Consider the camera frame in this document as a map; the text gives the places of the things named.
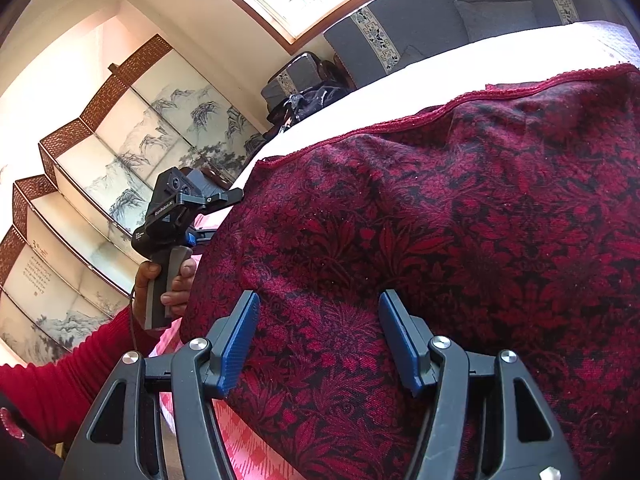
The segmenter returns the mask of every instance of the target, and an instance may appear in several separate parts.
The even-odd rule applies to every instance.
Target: person's arm
[[[141,328],[146,310],[146,286],[158,273],[159,269],[151,270],[148,262],[141,264],[136,275],[133,307],[121,311],[57,363],[40,367],[29,364],[26,368],[0,367],[0,390],[45,444],[72,440],[118,359],[134,346],[146,356],[158,342],[159,333],[149,334]],[[176,316],[184,313],[195,262],[187,260],[180,273],[181,277],[176,278],[172,286],[174,292],[168,293],[165,303],[172,306]],[[135,345],[130,328],[132,314]]]

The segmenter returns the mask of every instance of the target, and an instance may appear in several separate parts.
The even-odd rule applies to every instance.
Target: black handheld device
[[[215,230],[196,230],[199,214],[210,214],[242,200],[242,189],[225,190],[200,170],[171,168],[158,175],[145,223],[133,231],[131,246],[162,267],[151,281],[146,295],[145,330],[171,324],[160,297],[171,290],[171,282],[182,262],[191,257],[193,247],[208,242]]]

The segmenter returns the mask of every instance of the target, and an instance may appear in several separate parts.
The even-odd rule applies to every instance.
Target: gray cushion
[[[469,41],[494,38],[510,32],[537,28],[533,2],[460,2],[454,1],[465,22]]]
[[[416,63],[418,61],[422,61],[423,59],[427,59],[427,57],[424,56],[413,45],[409,45],[404,50],[404,52],[400,56],[400,59],[398,59],[398,62],[394,65],[394,67],[391,69],[391,72],[389,73],[393,74],[394,72],[398,72],[399,70],[402,70],[403,68],[406,68],[409,65],[411,65],[411,63]]]

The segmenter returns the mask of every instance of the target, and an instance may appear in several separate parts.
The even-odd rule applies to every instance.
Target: red trim
[[[287,164],[288,162],[295,160],[296,158],[299,158],[300,156],[305,155],[306,153],[311,152],[316,148],[320,148],[321,146],[325,146],[327,144],[333,144],[334,142],[340,142],[341,140],[358,134],[391,134],[395,132],[401,132],[409,128],[421,128],[422,126],[425,126],[426,124],[439,119],[456,106],[468,103],[469,101],[478,101],[482,99],[518,99],[521,97],[528,97],[562,83],[571,81],[588,81],[594,79],[597,80],[614,78],[621,76],[627,72],[636,72],[640,74],[640,70],[638,70],[638,68],[631,63],[622,63],[607,66],[604,68],[588,68],[584,70],[564,72],[550,79],[547,79],[542,83],[536,83],[535,85],[530,87],[491,90],[485,89],[467,92],[466,94],[462,94],[456,97],[455,99],[453,99],[453,101],[449,101],[447,104],[442,105],[440,108],[434,110],[433,112],[429,112],[419,116],[410,115],[404,118],[394,119],[392,121],[386,121],[384,123],[378,123],[372,126],[366,126],[364,128],[360,128],[359,130],[353,130],[352,132],[343,134],[338,137],[321,140],[316,144],[312,144],[311,146],[307,146],[306,148],[302,148],[301,150],[297,150],[296,152],[289,153],[289,155],[284,155],[277,160],[272,160],[271,162],[267,160],[258,160],[255,163],[255,167],[275,170],[283,164]]]

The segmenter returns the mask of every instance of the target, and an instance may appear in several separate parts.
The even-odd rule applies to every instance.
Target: human hand
[[[149,281],[156,279],[160,274],[160,266],[151,262],[143,262],[138,267],[136,273],[136,283],[134,285],[134,299],[132,305],[133,317],[138,324],[144,328],[146,318],[146,292]],[[161,301],[165,306],[170,307],[172,316],[182,317],[184,309],[189,300],[193,277],[196,273],[196,262],[192,258],[184,260],[180,266],[180,274],[174,278],[171,284],[171,291],[162,295]],[[151,335],[159,335],[162,331],[148,330]]]

